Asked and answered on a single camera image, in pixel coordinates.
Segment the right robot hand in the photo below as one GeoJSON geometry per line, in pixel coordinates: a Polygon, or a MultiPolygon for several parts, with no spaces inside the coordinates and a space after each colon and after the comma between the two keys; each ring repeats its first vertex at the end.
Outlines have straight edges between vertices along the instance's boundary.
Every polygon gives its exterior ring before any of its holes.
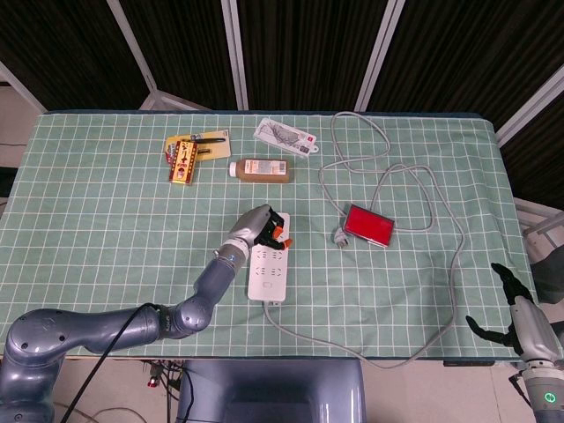
{"type": "Polygon", "coordinates": [[[553,327],[534,303],[530,290],[512,271],[500,263],[491,263],[500,277],[509,304],[511,324],[506,333],[485,330],[467,315],[466,322],[479,338],[512,348],[525,362],[545,360],[554,363],[560,357],[553,327]]]}

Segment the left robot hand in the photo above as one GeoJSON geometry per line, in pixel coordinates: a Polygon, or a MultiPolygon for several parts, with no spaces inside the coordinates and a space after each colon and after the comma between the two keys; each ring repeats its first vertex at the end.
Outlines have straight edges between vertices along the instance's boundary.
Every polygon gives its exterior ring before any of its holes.
{"type": "Polygon", "coordinates": [[[258,206],[244,213],[228,233],[224,244],[231,244],[244,254],[262,245],[275,250],[290,249],[291,239],[280,241],[285,229],[285,220],[268,204],[258,206]]]}

